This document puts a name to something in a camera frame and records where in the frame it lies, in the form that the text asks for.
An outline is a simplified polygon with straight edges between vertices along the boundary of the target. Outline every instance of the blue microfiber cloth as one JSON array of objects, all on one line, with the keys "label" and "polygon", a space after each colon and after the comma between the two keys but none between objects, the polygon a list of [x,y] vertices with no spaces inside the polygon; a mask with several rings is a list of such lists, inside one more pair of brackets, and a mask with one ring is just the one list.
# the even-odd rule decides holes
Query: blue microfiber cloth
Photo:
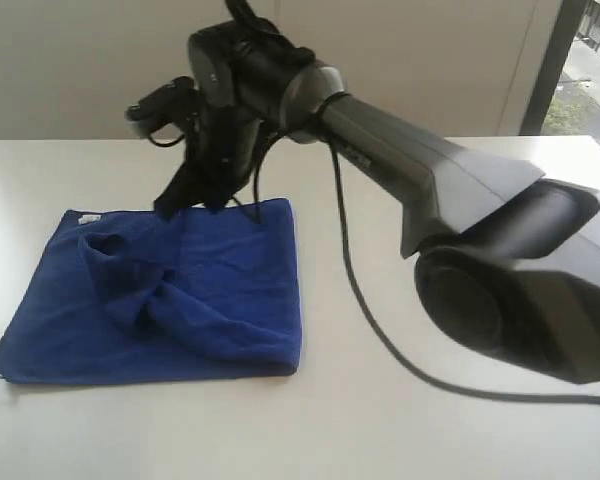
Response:
[{"label": "blue microfiber cloth", "polygon": [[291,207],[261,209],[260,225],[238,208],[187,209],[168,223],[152,212],[67,211],[0,340],[0,374],[105,385],[294,373]]}]

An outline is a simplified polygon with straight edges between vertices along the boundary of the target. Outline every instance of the white table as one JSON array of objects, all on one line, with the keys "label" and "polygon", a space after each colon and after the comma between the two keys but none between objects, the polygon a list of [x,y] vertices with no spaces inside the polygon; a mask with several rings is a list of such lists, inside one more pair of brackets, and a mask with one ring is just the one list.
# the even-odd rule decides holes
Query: white table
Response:
[{"label": "white table", "polygon": [[[600,188],[600,148],[588,137],[458,141]],[[0,335],[65,209],[147,208],[179,162],[178,149],[139,141],[0,142]],[[600,394],[600,384],[578,388],[505,365],[440,333],[415,293],[413,260],[399,256],[400,206],[345,162],[343,171],[363,290],[417,364],[476,387]],[[0,381],[0,480],[600,479],[599,407],[450,395],[383,349],[346,281],[324,146],[279,145],[262,186],[296,214],[298,373],[115,388]]]}]

